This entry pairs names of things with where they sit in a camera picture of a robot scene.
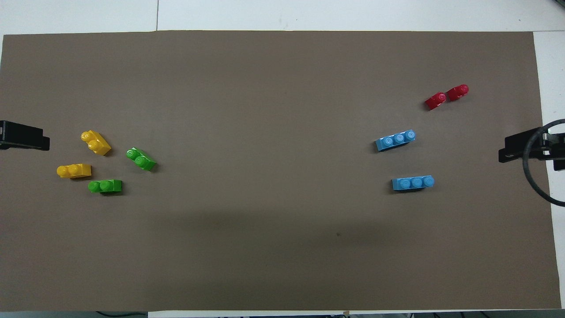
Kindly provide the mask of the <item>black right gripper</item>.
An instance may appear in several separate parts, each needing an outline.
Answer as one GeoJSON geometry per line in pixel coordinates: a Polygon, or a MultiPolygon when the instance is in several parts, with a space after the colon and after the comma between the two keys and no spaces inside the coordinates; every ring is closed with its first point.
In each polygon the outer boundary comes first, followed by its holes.
{"type": "MultiPolygon", "coordinates": [[[[529,139],[538,129],[526,131],[505,137],[505,148],[498,151],[498,162],[508,163],[524,157],[524,149],[529,139]]],[[[554,171],[565,169],[565,133],[544,132],[531,146],[529,159],[553,161],[554,171]]]]}

